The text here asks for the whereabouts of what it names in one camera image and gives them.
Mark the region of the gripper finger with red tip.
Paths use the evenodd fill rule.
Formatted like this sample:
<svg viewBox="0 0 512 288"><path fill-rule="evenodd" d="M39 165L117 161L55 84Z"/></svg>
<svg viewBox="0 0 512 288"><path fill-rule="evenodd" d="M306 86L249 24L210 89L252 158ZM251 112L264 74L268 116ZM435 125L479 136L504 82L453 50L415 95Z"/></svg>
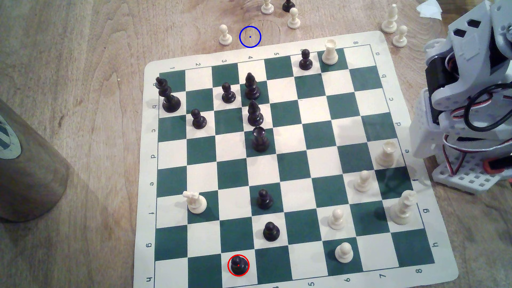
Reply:
<svg viewBox="0 0 512 288"><path fill-rule="evenodd" d="M483 169L486 173L502 173L505 170L505 160L486 159L483 161Z"/></svg>

